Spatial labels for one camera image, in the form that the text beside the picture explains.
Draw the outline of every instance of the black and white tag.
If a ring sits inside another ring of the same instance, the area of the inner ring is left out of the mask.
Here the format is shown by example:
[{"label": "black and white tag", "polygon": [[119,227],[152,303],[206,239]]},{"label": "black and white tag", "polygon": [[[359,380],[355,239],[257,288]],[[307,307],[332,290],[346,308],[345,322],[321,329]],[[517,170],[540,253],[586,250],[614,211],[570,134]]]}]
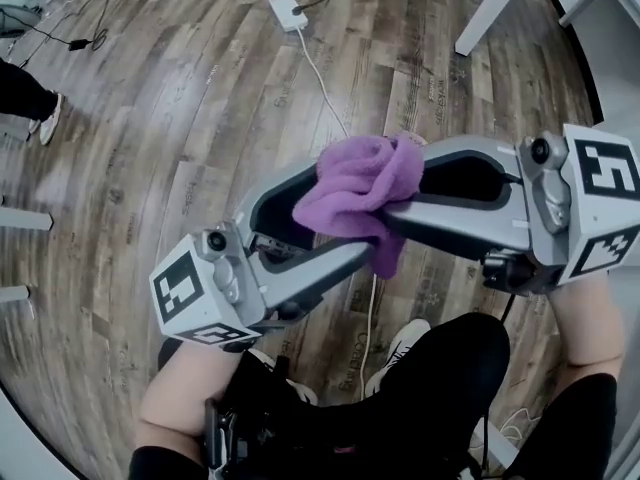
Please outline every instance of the black and white tag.
[{"label": "black and white tag", "polygon": [[575,140],[585,194],[640,201],[640,176],[631,146]]},{"label": "black and white tag", "polygon": [[190,252],[186,252],[153,280],[162,321],[166,324],[204,294]]},{"label": "black and white tag", "polygon": [[201,327],[200,329],[193,329],[178,334],[185,339],[198,341],[205,345],[219,345],[227,341],[239,340],[249,336],[246,332],[240,331],[226,324],[213,324]]},{"label": "black and white tag", "polygon": [[615,267],[624,260],[635,242],[640,226],[590,238],[571,272],[571,277]]}]

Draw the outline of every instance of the floor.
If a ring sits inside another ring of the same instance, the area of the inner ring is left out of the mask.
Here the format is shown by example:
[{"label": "floor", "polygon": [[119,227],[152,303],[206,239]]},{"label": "floor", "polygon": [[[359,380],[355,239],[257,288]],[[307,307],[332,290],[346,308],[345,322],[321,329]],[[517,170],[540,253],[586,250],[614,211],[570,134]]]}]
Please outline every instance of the floor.
[{"label": "floor", "polygon": [[[469,58],[453,54],[478,1],[331,0],[309,9],[311,55],[353,134],[516,142],[544,128],[561,133],[564,122],[591,124],[550,0],[513,0]],[[56,32],[90,35],[102,5]],[[340,137],[297,36],[282,32],[266,2],[111,0],[105,24],[97,52],[49,42],[29,63],[70,102],[50,146],[0,141],[5,204],[55,221],[48,234],[0,233],[1,283],[28,284],[36,315],[24,303],[3,306],[0,379],[91,479],[125,475],[161,339],[147,282],[158,259],[185,233],[229,216],[262,174]],[[14,61],[40,40],[21,41]],[[324,403],[359,396],[371,281],[361,271],[262,343],[289,356],[293,377]],[[398,275],[378,286],[366,375],[412,318],[437,325],[468,311],[499,315],[506,295],[481,282],[478,265],[409,244]],[[542,299],[518,298],[507,326],[513,357],[491,412],[498,428],[521,407],[540,413],[559,357]],[[514,424],[529,427],[522,415]]]}]

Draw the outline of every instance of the black pants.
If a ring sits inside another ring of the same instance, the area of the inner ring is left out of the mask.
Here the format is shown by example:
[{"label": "black pants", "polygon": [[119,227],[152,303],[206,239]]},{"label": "black pants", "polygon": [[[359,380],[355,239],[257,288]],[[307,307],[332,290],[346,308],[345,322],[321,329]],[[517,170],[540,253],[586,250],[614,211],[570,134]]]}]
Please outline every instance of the black pants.
[{"label": "black pants", "polygon": [[53,114],[58,97],[24,69],[0,59],[0,81],[0,114],[34,121],[46,121]]},{"label": "black pants", "polygon": [[[165,342],[160,366],[178,346]],[[223,404],[240,414],[268,413],[278,444],[235,478],[378,478],[387,468],[393,477],[408,478],[416,460],[423,472],[429,464],[433,478],[456,478],[467,465],[473,429],[504,379],[509,353],[497,319],[467,314],[425,334],[389,370],[379,393],[324,408],[300,402],[284,379],[245,354]]]}]

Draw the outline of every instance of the black shirt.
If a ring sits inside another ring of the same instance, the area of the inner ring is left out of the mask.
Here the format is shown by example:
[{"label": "black shirt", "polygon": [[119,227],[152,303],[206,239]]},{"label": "black shirt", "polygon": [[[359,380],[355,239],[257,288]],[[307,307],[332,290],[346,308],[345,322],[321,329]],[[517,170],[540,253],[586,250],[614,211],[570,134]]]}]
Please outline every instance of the black shirt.
[{"label": "black shirt", "polygon": [[[592,375],[569,386],[547,408],[504,478],[602,479],[611,454],[616,391],[615,378],[607,374]],[[421,457],[380,460],[405,464],[413,460],[412,470],[421,473],[417,478],[430,478],[429,463]],[[380,471],[383,470],[385,473],[381,473],[380,478],[388,478],[388,469],[381,467]],[[131,480],[205,480],[207,477],[208,471],[192,460],[154,446],[137,449],[129,470]]]}]

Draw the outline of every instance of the towel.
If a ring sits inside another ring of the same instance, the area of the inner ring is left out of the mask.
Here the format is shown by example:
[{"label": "towel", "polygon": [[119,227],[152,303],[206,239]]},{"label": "towel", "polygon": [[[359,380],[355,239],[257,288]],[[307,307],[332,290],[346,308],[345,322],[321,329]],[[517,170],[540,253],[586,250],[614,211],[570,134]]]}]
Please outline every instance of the towel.
[{"label": "towel", "polygon": [[351,137],[331,144],[316,164],[318,183],[293,209],[294,220],[316,233],[376,238],[371,266],[383,279],[395,275],[405,240],[374,212],[418,192],[424,169],[422,152],[408,136],[394,142]]}]

